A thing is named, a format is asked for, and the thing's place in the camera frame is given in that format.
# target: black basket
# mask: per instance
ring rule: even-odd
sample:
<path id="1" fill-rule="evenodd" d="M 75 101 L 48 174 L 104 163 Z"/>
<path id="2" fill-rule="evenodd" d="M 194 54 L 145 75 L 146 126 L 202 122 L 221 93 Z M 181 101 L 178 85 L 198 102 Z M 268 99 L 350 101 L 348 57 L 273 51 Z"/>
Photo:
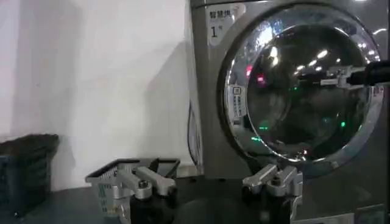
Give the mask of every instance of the black basket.
<path id="1" fill-rule="evenodd" d="M 0 215 L 24 216 L 50 194 L 59 137 L 29 135 L 0 144 Z"/>

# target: washing machine label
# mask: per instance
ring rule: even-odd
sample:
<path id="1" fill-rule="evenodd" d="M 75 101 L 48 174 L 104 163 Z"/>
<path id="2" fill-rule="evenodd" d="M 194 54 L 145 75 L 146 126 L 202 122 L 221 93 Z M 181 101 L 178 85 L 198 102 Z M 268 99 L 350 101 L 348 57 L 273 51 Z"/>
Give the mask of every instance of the washing machine label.
<path id="1" fill-rule="evenodd" d="M 239 85 L 229 85 L 228 91 L 233 94 L 229 94 L 229 117 L 237 119 L 245 116 L 246 113 L 246 89 Z"/>
<path id="2" fill-rule="evenodd" d="M 234 22 L 245 13 L 242 3 L 211 5 L 206 9 L 208 42 L 218 45 Z"/>

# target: washing machine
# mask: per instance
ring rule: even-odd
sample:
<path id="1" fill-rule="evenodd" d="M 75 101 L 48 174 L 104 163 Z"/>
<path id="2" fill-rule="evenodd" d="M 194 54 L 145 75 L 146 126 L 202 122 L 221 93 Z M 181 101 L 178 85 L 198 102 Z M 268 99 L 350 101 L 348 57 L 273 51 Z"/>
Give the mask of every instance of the washing machine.
<path id="1" fill-rule="evenodd" d="M 199 170 L 243 178 L 270 163 L 296 166 L 297 222 L 387 222 L 387 89 L 299 77 L 387 60 L 388 1 L 190 3 Z"/>

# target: number 1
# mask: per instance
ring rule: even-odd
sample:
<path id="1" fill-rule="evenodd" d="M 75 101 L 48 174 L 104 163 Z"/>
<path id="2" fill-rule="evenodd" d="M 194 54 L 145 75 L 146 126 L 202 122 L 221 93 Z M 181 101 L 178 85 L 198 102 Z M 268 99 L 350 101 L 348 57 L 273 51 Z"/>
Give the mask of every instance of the number 1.
<path id="1" fill-rule="evenodd" d="M 215 34 L 215 26 L 213 26 L 211 29 L 213 30 L 213 35 L 211 37 L 217 37 L 217 35 Z"/>

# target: red light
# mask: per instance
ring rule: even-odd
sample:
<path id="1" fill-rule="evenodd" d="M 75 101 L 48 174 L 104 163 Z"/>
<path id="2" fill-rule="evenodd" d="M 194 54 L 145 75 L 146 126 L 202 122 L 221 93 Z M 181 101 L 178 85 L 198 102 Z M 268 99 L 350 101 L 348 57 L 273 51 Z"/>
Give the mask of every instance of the red light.
<path id="1" fill-rule="evenodd" d="M 254 68 L 252 65 L 246 66 L 246 77 L 250 76 L 250 72 L 252 72 L 252 68 Z"/>
<path id="2" fill-rule="evenodd" d="M 257 82 L 260 83 L 260 84 L 265 84 L 266 83 L 266 80 L 264 78 L 264 74 L 258 74 L 257 75 Z"/>

